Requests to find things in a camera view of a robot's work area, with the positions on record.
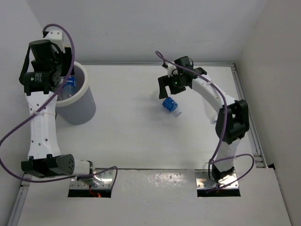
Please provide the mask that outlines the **blue label water bottle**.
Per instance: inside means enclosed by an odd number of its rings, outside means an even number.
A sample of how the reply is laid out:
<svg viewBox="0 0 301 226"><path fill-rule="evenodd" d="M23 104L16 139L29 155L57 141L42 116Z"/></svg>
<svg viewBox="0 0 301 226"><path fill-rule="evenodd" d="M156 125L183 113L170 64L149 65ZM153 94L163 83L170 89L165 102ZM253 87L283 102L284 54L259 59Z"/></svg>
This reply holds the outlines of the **blue label water bottle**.
<svg viewBox="0 0 301 226"><path fill-rule="evenodd" d="M65 100L72 97L76 93L76 79L74 76L70 76L67 82L64 84L61 99Z"/></svg>
<svg viewBox="0 0 301 226"><path fill-rule="evenodd" d="M181 115L182 111L179 108L178 104L171 98L167 97L163 102L162 102L163 107L174 117L178 117Z"/></svg>

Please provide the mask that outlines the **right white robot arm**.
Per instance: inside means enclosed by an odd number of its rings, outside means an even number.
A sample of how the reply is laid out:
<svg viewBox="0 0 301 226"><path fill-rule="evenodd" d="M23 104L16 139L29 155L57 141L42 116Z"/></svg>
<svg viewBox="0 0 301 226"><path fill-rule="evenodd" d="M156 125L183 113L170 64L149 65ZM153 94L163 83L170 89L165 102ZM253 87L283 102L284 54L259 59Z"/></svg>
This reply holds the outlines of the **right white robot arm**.
<svg viewBox="0 0 301 226"><path fill-rule="evenodd" d="M190 88L200 94L217 113L215 132L219 142L208 165L210 179L218 182L234 172L237 146L250 127L248 104L243 99L237 100L226 94L203 68L196 68L188 56L169 61L160 52L156 54L167 70L167 75L158 78L159 99Z"/></svg>

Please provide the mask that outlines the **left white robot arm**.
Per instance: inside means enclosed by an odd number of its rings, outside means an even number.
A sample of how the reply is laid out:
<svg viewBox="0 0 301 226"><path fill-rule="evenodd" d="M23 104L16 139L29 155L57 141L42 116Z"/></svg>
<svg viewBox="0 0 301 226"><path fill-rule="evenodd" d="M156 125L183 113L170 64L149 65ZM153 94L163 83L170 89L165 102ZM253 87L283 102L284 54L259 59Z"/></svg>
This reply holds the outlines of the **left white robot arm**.
<svg viewBox="0 0 301 226"><path fill-rule="evenodd" d="M71 50L62 51L50 40L29 43L19 77L29 106L31 144L28 159L22 170L37 178L76 175L91 172L91 163L74 159L72 154L61 154L55 127L56 91L61 76L71 62Z"/></svg>

